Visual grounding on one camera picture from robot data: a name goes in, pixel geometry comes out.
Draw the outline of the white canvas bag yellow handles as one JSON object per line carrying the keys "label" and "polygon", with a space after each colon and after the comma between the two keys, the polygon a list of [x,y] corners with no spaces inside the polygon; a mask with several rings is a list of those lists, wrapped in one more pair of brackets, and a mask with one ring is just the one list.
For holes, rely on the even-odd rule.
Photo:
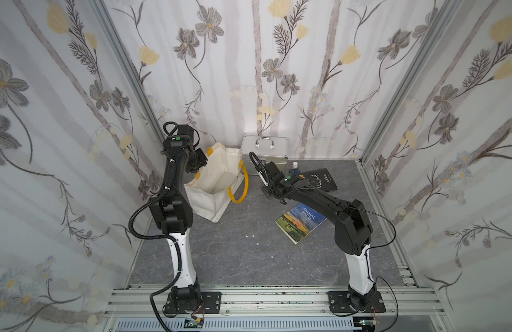
{"label": "white canvas bag yellow handles", "polygon": [[217,142],[207,149],[207,165],[184,185],[195,214],[217,224],[230,203],[242,203],[248,193],[248,171],[239,148]]}

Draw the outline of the green blue Animal Farm book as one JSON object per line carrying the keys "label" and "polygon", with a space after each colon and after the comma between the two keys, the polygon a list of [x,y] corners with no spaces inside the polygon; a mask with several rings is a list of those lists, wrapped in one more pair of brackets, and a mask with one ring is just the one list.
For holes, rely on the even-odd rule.
{"label": "green blue Animal Farm book", "polygon": [[285,212],[275,220],[276,225],[295,244],[326,221],[326,217],[303,203]]}

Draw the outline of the black book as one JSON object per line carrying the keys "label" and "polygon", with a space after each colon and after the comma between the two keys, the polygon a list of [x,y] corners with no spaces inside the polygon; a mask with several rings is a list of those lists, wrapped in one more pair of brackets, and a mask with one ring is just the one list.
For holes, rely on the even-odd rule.
{"label": "black book", "polygon": [[306,171],[302,175],[308,183],[323,192],[333,192],[338,189],[335,180],[327,168]]}

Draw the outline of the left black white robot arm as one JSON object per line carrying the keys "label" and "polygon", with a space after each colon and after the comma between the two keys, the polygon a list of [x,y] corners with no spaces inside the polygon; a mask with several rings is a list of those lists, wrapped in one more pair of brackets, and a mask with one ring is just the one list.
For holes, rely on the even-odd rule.
{"label": "left black white robot arm", "polygon": [[162,154],[167,163],[157,202],[149,209],[157,228],[168,237],[175,281],[169,288],[166,311],[173,315],[196,311],[203,302],[189,245],[194,212],[183,195],[183,176],[196,174],[206,166],[207,156],[198,147],[200,134],[190,125],[169,121],[163,125],[163,131],[167,137]]}

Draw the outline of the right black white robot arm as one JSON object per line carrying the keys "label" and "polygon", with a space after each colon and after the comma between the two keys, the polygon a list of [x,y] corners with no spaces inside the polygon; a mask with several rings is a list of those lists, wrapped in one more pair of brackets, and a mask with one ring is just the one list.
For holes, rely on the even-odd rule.
{"label": "right black white robot arm", "polygon": [[371,307],[377,292],[367,255],[373,228],[363,203],[331,196],[298,174],[285,175],[273,162],[255,161],[254,166],[275,198],[302,203],[332,222],[334,242],[344,252],[349,268],[348,304],[353,311]]}

